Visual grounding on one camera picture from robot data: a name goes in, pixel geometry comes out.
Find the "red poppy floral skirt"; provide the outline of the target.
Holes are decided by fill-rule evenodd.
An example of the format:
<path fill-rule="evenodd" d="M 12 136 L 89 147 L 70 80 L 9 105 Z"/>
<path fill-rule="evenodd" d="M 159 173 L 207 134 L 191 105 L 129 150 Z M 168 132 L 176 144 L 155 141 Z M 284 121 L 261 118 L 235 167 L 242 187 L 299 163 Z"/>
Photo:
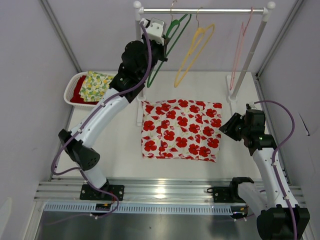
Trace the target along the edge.
<path fill-rule="evenodd" d="M 143 101 L 142 109 L 143 158 L 216 161 L 221 141 L 223 105 L 220 102 Z"/>

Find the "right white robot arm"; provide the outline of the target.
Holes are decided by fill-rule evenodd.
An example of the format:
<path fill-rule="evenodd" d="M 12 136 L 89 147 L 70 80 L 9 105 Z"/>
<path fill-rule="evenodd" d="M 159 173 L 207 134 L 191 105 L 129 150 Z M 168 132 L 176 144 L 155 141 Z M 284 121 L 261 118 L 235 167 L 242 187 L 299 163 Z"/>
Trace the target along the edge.
<path fill-rule="evenodd" d="M 247 109 L 244 115 L 234 113 L 219 128 L 234 141 L 243 141 L 264 186 L 264 191 L 260 191 L 251 178 L 234 177 L 228 196 L 234 202 L 243 200 L 249 206 L 256 216 L 261 239 L 299 240 L 309 223 L 310 213 L 299 205 L 292 193 L 281 168 L 274 137 L 265 133 L 265 123 L 262 110 Z"/>

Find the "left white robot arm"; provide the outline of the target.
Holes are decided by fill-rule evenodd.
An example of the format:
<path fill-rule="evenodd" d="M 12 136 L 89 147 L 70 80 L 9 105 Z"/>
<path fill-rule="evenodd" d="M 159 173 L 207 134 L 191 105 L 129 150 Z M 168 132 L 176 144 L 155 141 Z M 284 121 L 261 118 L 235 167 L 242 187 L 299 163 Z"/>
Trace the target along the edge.
<path fill-rule="evenodd" d="M 145 82 L 158 61 L 166 62 L 169 39 L 143 34 L 141 40 L 129 42 L 121 55 L 118 72 L 102 99 L 72 130 L 62 129 L 59 140 L 70 159 L 76 163 L 97 200 L 108 196 L 108 179 L 98 162 L 100 154 L 93 145 L 111 120 L 129 105 L 145 87 Z"/>

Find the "yellow hanger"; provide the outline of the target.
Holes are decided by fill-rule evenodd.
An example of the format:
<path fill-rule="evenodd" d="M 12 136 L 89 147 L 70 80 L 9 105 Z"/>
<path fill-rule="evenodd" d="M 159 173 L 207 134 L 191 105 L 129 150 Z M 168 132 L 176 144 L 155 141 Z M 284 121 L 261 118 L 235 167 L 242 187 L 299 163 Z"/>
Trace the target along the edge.
<path fill-rule="evenodd" d="M 203 8 L 200 7 L 196 12 L 196 21 L 197 21 L 197 29 L 192 37 L 192 41 L 190 47 L 187 50 L 187 53 L 178 69 L 178 72 L 175 76 L 174 87 L 177 88 L 182 80 L 185 78 L 191 67 L 197 61 L 198 57 L 211 40 L 215 32 L 215 24 L 209 24 L 207 27 L 200 27 L 200 21 L 198 19 L 198 15 L 200 10 Z"/>

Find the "pink hanger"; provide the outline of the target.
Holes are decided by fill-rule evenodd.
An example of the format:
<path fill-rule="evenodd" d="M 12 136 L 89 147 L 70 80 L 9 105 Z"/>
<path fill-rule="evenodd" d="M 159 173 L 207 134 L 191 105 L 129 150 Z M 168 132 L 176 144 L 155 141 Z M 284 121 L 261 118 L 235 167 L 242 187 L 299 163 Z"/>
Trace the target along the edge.
<path fill-rule="evenodd" d="M 244 44 L 244 39 L 246 36 L 247 28 L 251 22 L 252 15 L 253 15 L 253 10 L 254 8 L 251 7 L 250 9 L 250 15 L 247 23 L 245 24 L 244 22 L 241 23 L 240 26 L 240 31 L 237 39 L 237 44 L 236 44 L 236 50 L 235 50 L 235 55 L 234 55 L 234 60 L 233 60 L 233 66 L 232 66 L 232 72 L 230 76 L 230 84 L 229 84 L 229 91 L 231 91 L 234 87 L 234 82 L 235 82 L 235 75 L 236 75 L 236 70 L 240 61 L 240 57 L 242 54 L 242 48 Z"/>

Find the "lemon print folded cloth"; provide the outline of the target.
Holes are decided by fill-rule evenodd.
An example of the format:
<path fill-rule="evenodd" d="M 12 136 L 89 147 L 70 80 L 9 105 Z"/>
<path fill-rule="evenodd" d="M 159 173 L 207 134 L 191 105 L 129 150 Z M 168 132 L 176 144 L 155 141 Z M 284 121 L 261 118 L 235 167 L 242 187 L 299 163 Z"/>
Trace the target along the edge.
<path fill-rule="evenodd" d="M 109 89 L 114 75 L 88 71 L 80 89 L 80 97 L 85 102 L 99 102 Z"/>

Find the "white perforated plastic basket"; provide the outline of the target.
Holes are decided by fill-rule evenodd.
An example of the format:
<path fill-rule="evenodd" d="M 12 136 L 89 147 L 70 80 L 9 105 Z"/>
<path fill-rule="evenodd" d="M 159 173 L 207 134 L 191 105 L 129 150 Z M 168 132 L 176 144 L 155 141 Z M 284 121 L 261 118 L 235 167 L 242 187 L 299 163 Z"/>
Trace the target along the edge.
<path fill-rule="evenodd" d="M 79 109 L 93 108 L 104 96 L 115 74 L 103 71 L 87 71 L 74 75 L 64 94 L 64 101 Z"/>

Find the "red folded cloth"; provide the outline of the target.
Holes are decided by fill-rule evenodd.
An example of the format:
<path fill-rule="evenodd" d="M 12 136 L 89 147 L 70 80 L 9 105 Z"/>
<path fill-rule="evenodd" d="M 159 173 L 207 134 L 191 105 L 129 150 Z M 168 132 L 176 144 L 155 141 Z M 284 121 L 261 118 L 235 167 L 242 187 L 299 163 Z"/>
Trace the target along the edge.
<path fill-rule="evenodd" d="M 81 87 L 82 87 L 82 84 L 83 84 L 85 78 L 86 78 L 86 76 L 83 75 L 77 81 L 77 84 L 76 84 L 75 89 L 73 91 L 73 96 L 70 99 L 70 102 L 76 103 L 76 104 L 84 104 L 84 105 L 96 105 L 98 103 L 97 101 L 96 102 L 85 102 L 84 99 L 81 98 L 80 90 L 81 90 Z"/>

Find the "white clothes rack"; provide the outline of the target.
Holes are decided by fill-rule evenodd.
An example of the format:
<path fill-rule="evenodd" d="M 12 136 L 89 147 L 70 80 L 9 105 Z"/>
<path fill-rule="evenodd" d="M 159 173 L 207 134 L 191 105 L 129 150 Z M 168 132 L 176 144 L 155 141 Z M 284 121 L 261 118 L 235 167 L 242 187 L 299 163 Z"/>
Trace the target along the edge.
<path fill-rule="evenodd" d="M 227 86 L 226 100 L 229 104 L 230 113 L 234 114 L 239 109 L 239 104 L 238 104 L 239 90 L 241 88 L 245 75 L 247 74 L 248 68 L 253 59 L 253 56 L 255 54 L 259 41 L 262 37 L 262 34 L 265 30 L 267 22 L 271 16 L 271 13 L 276 7 L 275 2 L 270 1 L 267 3 L 266 7 L 259 8 L 259 9 L 252 7 L 250 9 L 202 9 L 202 8 L 199 8 L 196 10 L 196 9 L 173 9 L 173 8 L 169 8 L 169 9 L 144 8 L 141 2 L 136 0 L 133 3 L 133 7 L 134 7 L 134 14 L 135 14 L 135 23 L 136 23 L 135 30 L 136 30 L 137 37 L 141 33 L 141 30 L 139 30 L 140 23 L 144 23 L 146 21 L 144 18 L 142 18 L 143 14 L 151 14 L 151 13 L 170 14 L 170 15 L 184 14 L 184 16 L 187 16 L 187 15 L 192 16 L 193 14 L 195 15 L 198 15 L 198 14 L 249 14 L 250 17 L 247 21 L 248 23 L 251 22 L 252 15 L 254 14 L 262 15 L 261 22 L 256 32 L 251 48 L 247 54 L 247 57 L 245 59 L 241 72 L 238 78 L 236 78 L 236 71 L 237 71 L 238 64 L 240 62 L 240 56 L 242 53 L 244 39 L 245 39 L 245 35 L 248 28 L 248 25 L 244 25 L 244 24 L 241 25 L 240 33 L 238 36 L 238 42 L 236 46 L 236 51 L 235 51 L 235 57 L 232 65 L 232 71 L 230 75 L 226 76 L 226 86 Z M 199 27 L 199 26 L 197 27 L 197 30 L 191 41 L 190 48 L 188 49 L 185 55 L 185 58 L 183 59 L 182 64 L 177 72 L 176 78 L 174 80 L 174 87 L 179 86 L 181 81 L 189 72 L 190 68 L 193 66 L 193 64 L 196 62 L 196 60 L 200 56 L 205 46 L 208 44 L 208 42 L 212 38 L 214 32 L 215 32 L 214 24 L 208 25 L 206 28 Z"/>

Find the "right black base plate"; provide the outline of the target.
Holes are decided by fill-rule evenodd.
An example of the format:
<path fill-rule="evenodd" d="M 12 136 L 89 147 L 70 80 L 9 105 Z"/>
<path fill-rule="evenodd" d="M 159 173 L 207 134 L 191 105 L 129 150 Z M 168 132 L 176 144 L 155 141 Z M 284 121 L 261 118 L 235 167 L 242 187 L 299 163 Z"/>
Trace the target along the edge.
<path fill-rule="evenodd" d="M 232 195 L 232 192 L 229 187 L 209 187 L 206 190 L 206 192 L 212 195 L 213 201 L 215 203 L 245 203 L 245 201 L 242 198 Z"/>

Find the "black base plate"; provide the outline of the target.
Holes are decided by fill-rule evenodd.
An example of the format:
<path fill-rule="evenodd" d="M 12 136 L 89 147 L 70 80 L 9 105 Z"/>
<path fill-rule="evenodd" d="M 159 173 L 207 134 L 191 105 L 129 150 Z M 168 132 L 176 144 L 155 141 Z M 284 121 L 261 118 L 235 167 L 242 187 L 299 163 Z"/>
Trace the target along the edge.
<path fill-rule="evenodd" d="M 107 185 L 103 189 L 103 191 L 113 194 L 118 198 L 119 201 L 122 201 L 124 198 L 125 186 L 118 184 L 110 184 Z M 116 201 L 116 198 L 114 196 L 111 196 L 110 194 L 106 194 L 104 192 L 96 190 L 88 184 L 83 184 L 81 187 L 79 199 L 88 201 Z"/>
<path fill-rule="evenodd" d="M 242 198 L 232 195 L 232 192 L 229 187 L 209 187 L 206 190 L 206 192 L 212 195 L 213 201 L 215 203 L 245 203 L 245 201 Z"/>

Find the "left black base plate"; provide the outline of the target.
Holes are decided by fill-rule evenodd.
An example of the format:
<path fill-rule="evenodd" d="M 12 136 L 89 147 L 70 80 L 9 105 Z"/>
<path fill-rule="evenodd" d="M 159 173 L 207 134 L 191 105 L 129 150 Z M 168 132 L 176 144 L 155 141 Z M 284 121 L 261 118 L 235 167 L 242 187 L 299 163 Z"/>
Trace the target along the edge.
<path fill-rule="evenodd" d="M 118 198 L 119 201 L 122 201 L 124 198 L 125 186 L 118 184 L 110 184 L 107 185 L 103 189 L 103 191 L 113 194 Z M 116 201 L 116 198 L 114 196 L 111 196 L 110 194 L 106 194 L 104 192 L 96 190 L 88 184 L 83 184 L 81 187 L 79 199 L 88 201 Z"/>

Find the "aluminium mounting rail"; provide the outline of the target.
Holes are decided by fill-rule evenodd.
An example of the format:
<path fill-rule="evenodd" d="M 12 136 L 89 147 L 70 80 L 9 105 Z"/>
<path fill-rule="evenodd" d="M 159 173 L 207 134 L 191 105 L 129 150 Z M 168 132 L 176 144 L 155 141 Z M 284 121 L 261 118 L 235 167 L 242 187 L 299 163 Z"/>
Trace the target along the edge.
<path fill-rule="evenodd" d="M 138 179 L 110 178 L 112 185 L 124 186 L 122 203 L 133 204 L 172 204 L 172 205 L 204 205 L 213 202 L 207 192 L 210 187 L 227 187 L 230 179 Z M 35 201 L 80 201 L 82 185 L 81 177 L 54 177 L 49 181 L 41 181 L 35 192 Z"/>

